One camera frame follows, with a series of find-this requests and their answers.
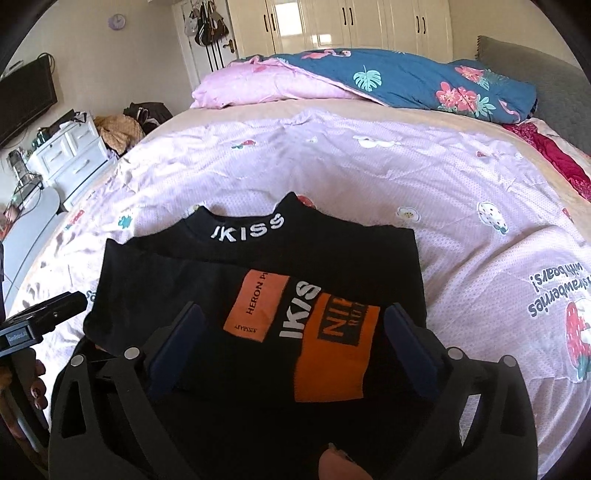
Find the blue floral comforter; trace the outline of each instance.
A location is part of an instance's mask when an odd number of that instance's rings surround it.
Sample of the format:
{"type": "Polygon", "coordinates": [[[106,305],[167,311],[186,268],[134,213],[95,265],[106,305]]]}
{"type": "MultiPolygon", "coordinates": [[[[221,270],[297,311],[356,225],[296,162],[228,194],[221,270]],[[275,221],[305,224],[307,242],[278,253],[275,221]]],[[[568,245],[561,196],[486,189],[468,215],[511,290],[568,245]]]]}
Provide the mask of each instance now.
{"type": "Polygon", "coordinates": [[[314,75],[345,85],[385,105],[441,110],[498,124],[525,120],[536,103],[535,86],[466,60],[437,63],[410,53],[368,48],[277,54],[314,75]]]}

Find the flamingo print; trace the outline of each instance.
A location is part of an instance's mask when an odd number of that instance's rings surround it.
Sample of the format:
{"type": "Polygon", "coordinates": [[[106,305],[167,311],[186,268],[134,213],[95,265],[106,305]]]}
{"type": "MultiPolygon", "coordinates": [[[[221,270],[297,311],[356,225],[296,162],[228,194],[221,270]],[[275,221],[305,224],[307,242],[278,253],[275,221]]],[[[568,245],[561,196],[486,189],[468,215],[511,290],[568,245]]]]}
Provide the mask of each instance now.
{"type": "Polygon", "coordinates": [[[519,112],[515,112],[514,110],[509,110],[507,108],[507,102],[504,100],[499,100],[499,103],[503,107],[503,110],[505,112],[507,112],[509,115],[517,115],[517,123],[521,122],[521,115],[519,114],[519,112]]]}
{"type": "Polygon", "coordinates": [[[350,50],[342,50],[340,53],[335,52],[334,50],[325,50],[325,51],[312,51],[304,55],[301,59],[313,59],[313,60],[320,60],[324,57],[329,57],[332,55],[333,57],[350,57],[351,51],[350,50]]]}

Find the purple clock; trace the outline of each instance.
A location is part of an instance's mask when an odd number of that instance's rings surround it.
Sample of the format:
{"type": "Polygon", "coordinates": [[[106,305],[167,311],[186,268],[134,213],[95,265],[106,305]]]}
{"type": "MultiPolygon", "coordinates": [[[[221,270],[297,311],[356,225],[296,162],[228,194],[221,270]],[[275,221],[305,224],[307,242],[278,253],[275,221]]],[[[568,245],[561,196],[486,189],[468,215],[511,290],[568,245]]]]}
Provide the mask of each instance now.
{"type": "Polygon", "coordinates": [[[121,14],[113,15],[109,19],[109,28],[111,30],[123,30],[125,27],[125,17],[121,14]]]}

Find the white wall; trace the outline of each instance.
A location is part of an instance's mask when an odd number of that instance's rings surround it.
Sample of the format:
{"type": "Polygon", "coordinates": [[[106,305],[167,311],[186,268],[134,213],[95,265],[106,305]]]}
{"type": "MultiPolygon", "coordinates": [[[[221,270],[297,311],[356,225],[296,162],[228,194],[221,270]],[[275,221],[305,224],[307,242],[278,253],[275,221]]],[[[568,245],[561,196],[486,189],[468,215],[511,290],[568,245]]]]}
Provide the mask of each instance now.
{"type": "MultiPolygon", "coordinates": [[[[56,58],[58,104],[29,127],[24,148],[30,148],[38,127],[51,125],[71,108],[111,115],[131,102],[163,102],[176,115],[191,105],[170,3],[59,0],[27,35],[10,65],[34,60],[44,51],[56,58]],[[116,13],[127,18],[117,32],[107,25],[116,13]]],[[[8,150],[0,151],[0,204],[6,204],[16,185],[7,155],[8,150]]]]}
{"type": "Polygon", "coordinates": [[[535,48],[579,66],[548,18],[530,0],[449,0],[455,59],[473,59],[479,35],[535,48]]]}

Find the pink blanket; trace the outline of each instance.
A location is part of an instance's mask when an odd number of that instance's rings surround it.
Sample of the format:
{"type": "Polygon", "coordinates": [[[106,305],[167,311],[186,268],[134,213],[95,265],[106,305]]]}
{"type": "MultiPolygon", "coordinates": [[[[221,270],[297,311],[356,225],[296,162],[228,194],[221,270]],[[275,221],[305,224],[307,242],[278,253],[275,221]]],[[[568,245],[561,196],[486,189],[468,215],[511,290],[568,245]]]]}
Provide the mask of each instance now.
{"type": "Polygon", "coordinates": [[[219,109],[277,100],[308,98],[359,99],[359,95],[320,80],[300,69],[286,68],[280,60],[234,62],[206,76],[193,92],[191,108],[219,109]]]}

